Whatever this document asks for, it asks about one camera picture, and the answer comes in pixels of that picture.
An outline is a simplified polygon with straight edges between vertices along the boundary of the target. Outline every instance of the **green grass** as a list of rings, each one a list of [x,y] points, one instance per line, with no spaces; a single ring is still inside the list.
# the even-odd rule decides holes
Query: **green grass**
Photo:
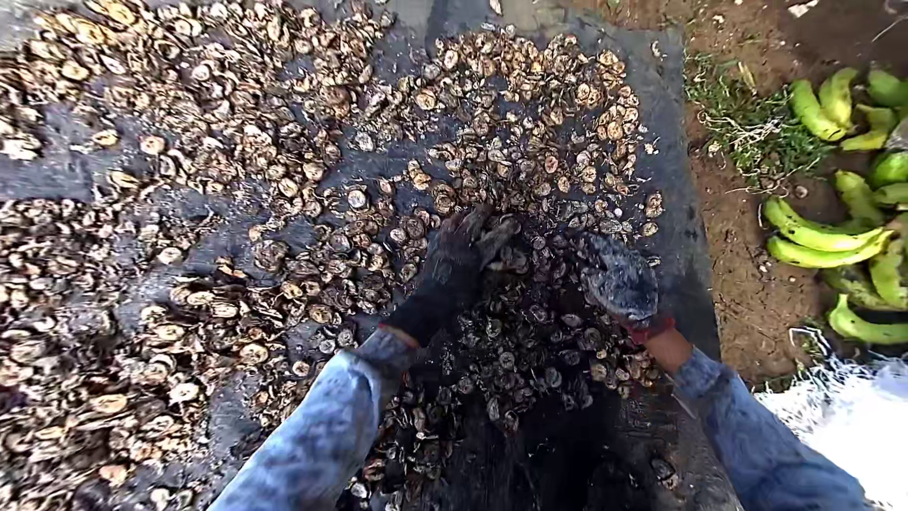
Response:
[[[786,88],[756,95],[744,69],[706,53],[686,55],[685,95],[700,106],[697,118],[711,135],[707,151],[727,156],[747,179],[748,191],[772,192],[794,173],[810,174],[833,146],[798,122]]]

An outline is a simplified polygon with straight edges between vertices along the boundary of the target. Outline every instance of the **person's left hand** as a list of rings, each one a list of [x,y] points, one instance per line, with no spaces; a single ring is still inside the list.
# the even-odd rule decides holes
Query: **person's left hand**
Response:
[[[427,346],[446,322],[476,300],[482,268],[520,230],[520,223],[508,218],[480,237],[491,212],[490,205],[478,205],[469,214],[461,211],[441,224],[419,285],[382,324]]]

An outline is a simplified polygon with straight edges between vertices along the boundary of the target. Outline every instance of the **denim jacket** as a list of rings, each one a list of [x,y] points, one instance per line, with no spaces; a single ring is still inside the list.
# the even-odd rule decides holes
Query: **denim jacket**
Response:
[[[328,511],[362,466],[414,351],[379,328],[333,357],[210,511]],[[802,444],[731,368],[700,350],[675,374],[747,511],[869,509],[856,479]]]

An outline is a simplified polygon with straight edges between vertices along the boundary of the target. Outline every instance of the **dirt ground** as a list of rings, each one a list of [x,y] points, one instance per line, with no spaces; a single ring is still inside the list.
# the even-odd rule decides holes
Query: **dirt ground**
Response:
[[[795,18],[787,7],[800,0],[577,0],[574,6],[596,9],[624,27],[681,28],[688,52],[707,51],[720,60],[745,62],[761,92],[810,77],[818,84],[842,65],[866,68],[872,61],[908,75],[908,22],[873,41],[895,19],[883,0],[820,0]],[[686,131],[690,169],[701,195],[713,259],[713,299],[724,360],[751,383],[791,374],[795,361],[806,361],[789,341],[788,328],[820,318],[828,295],[814,272],[775,265],[765,255],[766,231],[757,221],[761,197],[736,191],[744,179],[721,155],[709,156],[709,137],[687,106]],[[827,162],[860,170],[864,161]],[[822,180],[803,179],[810,195],[794,201],[804,215],[832,220],[839,205]]]

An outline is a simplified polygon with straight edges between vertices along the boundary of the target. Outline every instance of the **bunch of green bananas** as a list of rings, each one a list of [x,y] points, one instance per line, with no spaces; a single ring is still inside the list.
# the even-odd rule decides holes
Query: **bunch of green bananas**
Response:
[[[878,178],[876,182],[888,181]],[[851,220],[841,225],[812,222],[798,215],[783,198],[771,197],[763,205],[763,214],[779,234],[770,237],[766,248],[789,265],[822,268],[820,275],[825,282],[840,293],[838,304],[828,315],[830,326],[840,335],[867,343],[908,343],[908,324],[870,323],[848,305],[908,311],[908,214],[887,222],[885,208],[890,204],[879,200],[881,195],[893,195],[893,187],[908,183],[891,183],[874,191],[860,175],[839,170],[834,184]]]
[[[870,129],[853,135],[853,80],[858,71],[840,69],[820,86],[819,97],[807,80],[791,84],[789,103],[812,134],[839,142],[844,151],[883,149],[890,133],[908,116],[908,82],[880,69],[867,74],[871,105],[855,108]],[[763,212],[779,229],[767,242],[770,254],[796,266],[822,268],[825,282],[840,293],[829,325],[840,335],[867,343],[908,343],[908,324],[865,321],[849,304],[877,311],[908,312],[908,152],[876,157],[867,181],[853,172],[835,173],[835,187],[852,219],[841,225],[805,220],[784,199],[766,201]]]
[[[819,99],[810,81],[801,79],[791,84],[789,102],[797,118],[811,133],[828,142],[841,140],[844,151],[873,151],[882,149],[889,134],[899,123],[900,115],[908,115],[908,82],[903,82],[880,69],[867,74],[867,94],[879,106],[858,105],[870,130],[851,136],[851,83],[858,76],[852,67],[838,70],[820,85]]]

